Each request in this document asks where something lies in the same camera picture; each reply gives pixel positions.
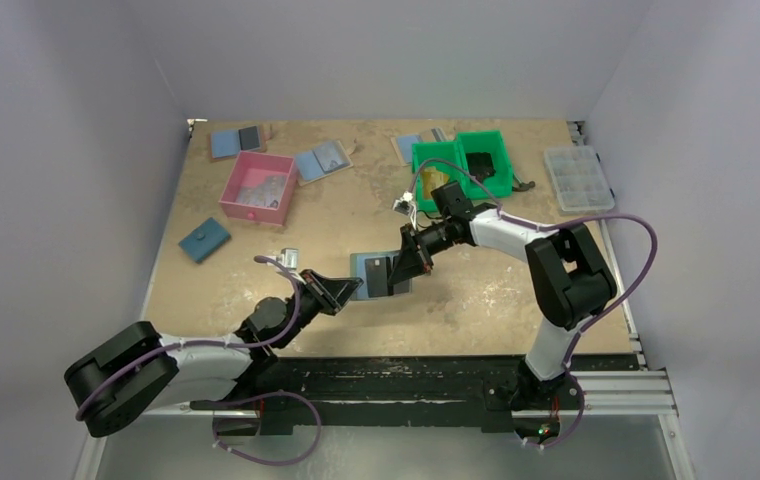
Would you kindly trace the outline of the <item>dark grey credit card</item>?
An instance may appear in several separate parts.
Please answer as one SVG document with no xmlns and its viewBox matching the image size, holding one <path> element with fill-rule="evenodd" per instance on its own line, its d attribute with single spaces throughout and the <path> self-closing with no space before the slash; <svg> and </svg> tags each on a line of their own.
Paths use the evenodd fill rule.
<svg viewBox="0 0 760 480">
<path fill-rule="evenodd" d="M 367 297 L 369 299 L 383 298 L 390 295 L 389 258 L 370 257 L 364 261 Z"/>
</svg>

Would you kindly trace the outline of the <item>green card holder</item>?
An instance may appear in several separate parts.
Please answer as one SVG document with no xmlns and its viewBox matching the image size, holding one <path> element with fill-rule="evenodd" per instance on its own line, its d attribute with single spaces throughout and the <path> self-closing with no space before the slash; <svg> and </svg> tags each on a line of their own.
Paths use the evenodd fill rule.
<svg viewBox="0 0 760 480">
<path fill-rule="evenodd" d="M 368 301 L 411 293 L 413 290 L 411 280 L 395 285 L 389 283 L 389 275 L 392 273 L 397 257 L 397 251 L 352 253 L 350 275 L 362 280 L 362 285 L 352 295 L 352 299 Z"/>
</svg>

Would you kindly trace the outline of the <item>orange and white credit card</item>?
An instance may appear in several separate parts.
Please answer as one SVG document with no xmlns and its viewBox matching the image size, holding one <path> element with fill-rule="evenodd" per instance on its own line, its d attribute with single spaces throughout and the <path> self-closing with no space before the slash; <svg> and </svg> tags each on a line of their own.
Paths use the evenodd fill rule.
<svg viewBox="0 0 760 480">
<path fill-rule="evenodd" d="M 422 198 L 424 200 L 431 200 L 431 192 L 450 180 L 450 175 L 439 170 L 436 167 L 427 167 L 419 175 L 422 185 Z"/>
</svg>

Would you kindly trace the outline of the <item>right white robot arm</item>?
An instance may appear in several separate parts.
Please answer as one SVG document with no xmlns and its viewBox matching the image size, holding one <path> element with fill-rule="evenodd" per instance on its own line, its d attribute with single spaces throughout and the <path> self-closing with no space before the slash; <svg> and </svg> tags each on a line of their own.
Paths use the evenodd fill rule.
<svg viewBox="0 0 760 480">
<path fill-rule="evenodd" d="M 567 377 L 584 327 L 602 314 L 617 286 L 589 229 L 558 227 L 503 215 L 490 203 L 476 205 L 456 181 L 431 193 L 441 219 L 418 230 L 401 228 L 401 248 L 393 261 L 390 286 L 428 274 L 434 256 L 468 244 L 525 262 L 543 315 L 532 347 L 520 362 L 515 387 L 504 400 L 513 410 L 550 403 Z"/>
</svg>

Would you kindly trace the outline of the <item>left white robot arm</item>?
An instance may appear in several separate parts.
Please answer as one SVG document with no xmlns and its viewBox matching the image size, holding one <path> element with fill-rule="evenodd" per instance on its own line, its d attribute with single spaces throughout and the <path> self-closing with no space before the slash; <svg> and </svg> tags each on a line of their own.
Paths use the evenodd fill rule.
<svg viewBox="0 0 760 480">
<path fill-rule="evenodd" d="M 253 399 L 252 379 L 274 362 L 274 350 L 316 316 L 338 314 L 363 284 L 312 269 L 289 280 L 290 297 L 259 300 L 240 328 L 222 337 L 162 334 L 148 321 L 126 327 L 66 369 L 76 419 L 101 438 L 155 408 L 199 401 L 245 407 Z"/>
</svg>

